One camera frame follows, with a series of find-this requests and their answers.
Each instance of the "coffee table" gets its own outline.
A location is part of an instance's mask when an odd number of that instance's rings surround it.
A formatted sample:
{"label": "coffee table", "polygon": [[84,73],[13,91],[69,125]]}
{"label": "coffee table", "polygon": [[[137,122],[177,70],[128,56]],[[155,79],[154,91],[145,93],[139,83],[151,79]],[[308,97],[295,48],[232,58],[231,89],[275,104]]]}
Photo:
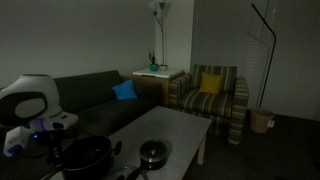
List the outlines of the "coffee table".
{"label": "coffee table", "polygon": [[[206,133],[210,124],[210,119],[157,106],[109,136],[113,145],[122,141],[121,152],[114,157],[109,172],[125,166],[139,167],[140,146],[147,140],[165,139],[172,146],[167,163],[161,169],[145,173],[150,180],[182,179],[197,152],[198,164],[203,163]],[[51,179],[63,177],[57,173]]]}

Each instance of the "black pot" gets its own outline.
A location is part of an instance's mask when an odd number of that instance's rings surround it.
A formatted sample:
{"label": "black pot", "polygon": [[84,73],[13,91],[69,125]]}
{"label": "black pot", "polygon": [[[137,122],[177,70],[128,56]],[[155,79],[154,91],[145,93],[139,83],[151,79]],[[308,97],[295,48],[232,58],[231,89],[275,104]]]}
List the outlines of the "black pot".
{"label": "black pot", "polygon": [[167,160],[171,149],[168,142],[162,140],[149,140],[140,147],[140,167],[133,171],[127,180],[135,180],[144,170],[157,170],[162,168]]}
{"label": "black pot", "polygon": [[100,179],[109,171],[113,157],[120,150],[120,141],[112,149],[111,141],[104,136],[76,140],[63,151],[62,175],[66,180]]}

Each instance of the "yellow pillow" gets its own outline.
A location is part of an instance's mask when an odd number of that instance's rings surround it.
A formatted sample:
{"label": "yellow pillow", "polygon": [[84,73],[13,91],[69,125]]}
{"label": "yellow pillow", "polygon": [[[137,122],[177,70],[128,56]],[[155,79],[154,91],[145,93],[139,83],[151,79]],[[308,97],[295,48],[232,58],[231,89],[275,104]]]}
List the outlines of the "yellow pillow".
{"label": "yellow pillow", "polygon": [[213,75],[208,73],[201,73],[201,86],[199,92],[210,93],[219,95],[219,91],[222,89],[223,76]]}

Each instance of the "frying pan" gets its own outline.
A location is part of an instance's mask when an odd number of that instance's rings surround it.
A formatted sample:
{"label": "frying pan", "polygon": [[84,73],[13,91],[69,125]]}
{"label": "frying pan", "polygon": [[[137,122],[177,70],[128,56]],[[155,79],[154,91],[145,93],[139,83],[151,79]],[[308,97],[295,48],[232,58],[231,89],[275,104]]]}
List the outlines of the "frying pan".
{"label": "frying pan", "polygon": [[127,180],[135,180],[139,174],[144,170],[157,170],[162,168],[170,153],[168,143],[163,140],[149,140],[142,144],[140,147],[140,166],[134,170]]}

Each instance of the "pan lid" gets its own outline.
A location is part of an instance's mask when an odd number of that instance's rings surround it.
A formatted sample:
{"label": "pan lid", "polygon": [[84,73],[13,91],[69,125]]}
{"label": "pan lid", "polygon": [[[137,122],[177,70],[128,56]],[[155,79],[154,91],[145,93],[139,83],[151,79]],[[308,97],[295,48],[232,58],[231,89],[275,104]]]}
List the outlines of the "pan lid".
{"label": "pan lid", "polygon": [[160,140],[149,140],[142,144],[140,148],[141,159],[148,162],[157,162],[166,158],[168,148]]}

